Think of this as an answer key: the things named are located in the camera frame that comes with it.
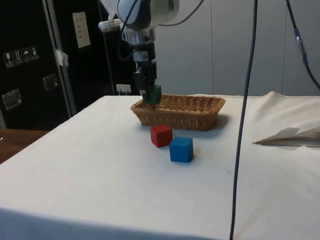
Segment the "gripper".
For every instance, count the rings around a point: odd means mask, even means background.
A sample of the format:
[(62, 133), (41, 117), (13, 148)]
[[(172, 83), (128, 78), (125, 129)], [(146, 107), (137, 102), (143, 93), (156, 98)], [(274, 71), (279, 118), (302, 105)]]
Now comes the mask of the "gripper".
[(154, 86), (157, 79), (157, 62), (153, 61), (156, 58), (155, 43), (150, 42), (138, 45), (134, 48), (133, 60), (135, 62), (148, 62), (147, 79), (144, 75), (144, 69), (139, 67), (133, 73), (135, 87), (139, 90), (140, 95), (144, 100), (148, 99), (148, 87)]

